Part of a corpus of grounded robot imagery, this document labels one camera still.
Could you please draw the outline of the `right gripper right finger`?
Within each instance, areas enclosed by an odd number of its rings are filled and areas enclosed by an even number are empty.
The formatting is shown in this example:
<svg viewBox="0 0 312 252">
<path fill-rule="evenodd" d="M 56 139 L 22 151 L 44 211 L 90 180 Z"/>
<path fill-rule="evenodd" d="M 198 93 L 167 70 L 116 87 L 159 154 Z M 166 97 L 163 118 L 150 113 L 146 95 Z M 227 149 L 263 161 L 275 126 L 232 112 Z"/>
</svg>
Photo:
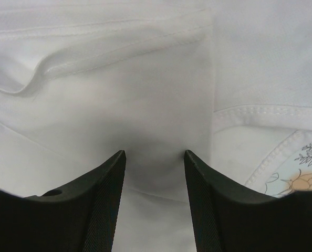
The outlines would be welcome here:
<svg viewBox="0 0 312 252">
<path fill-rule="evenodd" d="M 184 169 L 197 251 L 312 251 L 312 192 L 259 193 L 190 150 Z"/>
</svg>

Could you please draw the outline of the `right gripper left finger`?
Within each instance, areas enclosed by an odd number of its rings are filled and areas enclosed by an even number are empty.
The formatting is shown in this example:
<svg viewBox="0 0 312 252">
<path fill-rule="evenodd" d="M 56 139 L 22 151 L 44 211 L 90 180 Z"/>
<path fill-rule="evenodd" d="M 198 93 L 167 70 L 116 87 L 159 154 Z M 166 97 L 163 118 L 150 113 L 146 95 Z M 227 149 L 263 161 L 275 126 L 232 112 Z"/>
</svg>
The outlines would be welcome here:
<svg viewBox="0 0 312 252">
<path fill-rule="evenodd" d="M 0 251 L 111 251 L 125 168 L 119 151 L 42 196 L 0 190 Z"/>
</svg>

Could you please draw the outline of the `white t shirt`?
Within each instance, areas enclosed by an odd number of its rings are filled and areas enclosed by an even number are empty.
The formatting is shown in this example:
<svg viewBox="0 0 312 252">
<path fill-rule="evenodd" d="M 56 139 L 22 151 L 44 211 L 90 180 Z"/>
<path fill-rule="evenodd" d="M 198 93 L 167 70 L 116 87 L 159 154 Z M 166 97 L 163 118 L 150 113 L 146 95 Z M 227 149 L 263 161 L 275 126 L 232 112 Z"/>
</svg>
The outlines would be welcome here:
<svg viewBox="0 0 312 252">
<path fill-rule="evenodd" d="M 195 251 L 183 154 L 263 193 L 312 143 L 312 1 L 0 1 L 0 189 L 127 155 L 114 251 Z"/>
</svg>

